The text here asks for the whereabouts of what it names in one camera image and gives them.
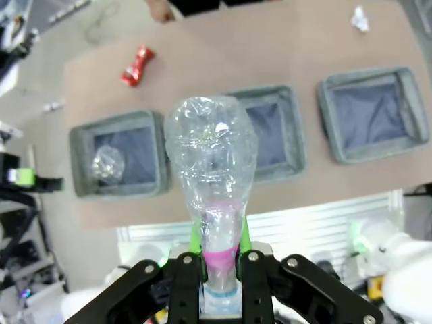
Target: plastic bottle in bin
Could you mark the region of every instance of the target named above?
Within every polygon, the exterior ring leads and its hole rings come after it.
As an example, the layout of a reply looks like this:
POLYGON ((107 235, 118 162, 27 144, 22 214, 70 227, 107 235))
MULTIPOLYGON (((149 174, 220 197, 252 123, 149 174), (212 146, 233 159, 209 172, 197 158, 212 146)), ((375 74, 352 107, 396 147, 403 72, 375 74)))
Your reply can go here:
POLYGON ((212 296, 229 295, 238 285, 235 255, 257 164, 253 126, 233 97, 193 97, 166 119, 165 137, 200 234, 207 289, 212 296))

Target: plastic bottle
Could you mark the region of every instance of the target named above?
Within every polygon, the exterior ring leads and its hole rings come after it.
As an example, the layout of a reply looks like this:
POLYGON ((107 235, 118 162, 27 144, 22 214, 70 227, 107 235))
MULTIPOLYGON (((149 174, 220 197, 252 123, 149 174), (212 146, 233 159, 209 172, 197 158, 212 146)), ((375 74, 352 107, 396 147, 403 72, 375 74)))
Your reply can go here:
POLYGON ((235 98, 194 97, 172 111, 165 137, 200 234, 208 273, 205 305, 230 313, 230 299, 238 303, 235 255, 257 164, 257 136, 235 98))
POLYGON ((115 147, 103 145, 94 155, 91 167, 96 179, 114 185, 122 180, 124 156, 115 147))

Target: brown table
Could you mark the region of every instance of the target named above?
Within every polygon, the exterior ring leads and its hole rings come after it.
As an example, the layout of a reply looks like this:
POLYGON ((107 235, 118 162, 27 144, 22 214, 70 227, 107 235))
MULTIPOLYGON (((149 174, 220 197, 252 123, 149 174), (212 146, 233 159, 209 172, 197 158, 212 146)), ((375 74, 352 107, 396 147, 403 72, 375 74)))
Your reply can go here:
MULTIPOLYGON (((432 107, 421 50, 396 2, 289 0, 238 7, 166 24, 77 58, 65 71, 65 122, 72 128, 135 109, 167 113, 185 97, 289 84, 300 103, 308 170, 297 180, 254 186, 248 213, 327 203, 432 181, 431 145, 360 165, 338 165, 331 158, 319 119, 318 83, 336 72, 389 65, 409 66, 432 107), (351 26, 357 5, 369 18, 367 34, 351 26), (128 88, 119 78, 142 43, 157 58, 141 85, 128 88)), ((177 182, 155 198, 76 198, 74 205, 87 227, 189 219, 177 182)))

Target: person's hand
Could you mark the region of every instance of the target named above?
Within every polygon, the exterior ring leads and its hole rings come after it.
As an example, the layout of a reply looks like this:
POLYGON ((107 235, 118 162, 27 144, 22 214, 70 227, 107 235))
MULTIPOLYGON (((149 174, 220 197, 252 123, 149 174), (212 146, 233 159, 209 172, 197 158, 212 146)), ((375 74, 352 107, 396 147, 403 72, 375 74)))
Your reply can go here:
POLYGON ((166 0, 147 1, 150 7, 150 14, 157 22, 170 22, 176 20, 174 13, 166 0))

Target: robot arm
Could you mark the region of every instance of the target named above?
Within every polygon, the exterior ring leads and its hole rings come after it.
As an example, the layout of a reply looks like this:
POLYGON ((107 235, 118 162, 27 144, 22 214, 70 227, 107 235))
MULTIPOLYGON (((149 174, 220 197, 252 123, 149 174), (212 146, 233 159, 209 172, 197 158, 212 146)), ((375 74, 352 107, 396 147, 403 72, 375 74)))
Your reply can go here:
POLYGON ((367 250, 359 256, 364 259, 362 275, 384 275, 386 305, 421 323, 432 323, 432 242, 411 238, 386 218, 365 221, 359 238, 367 250))

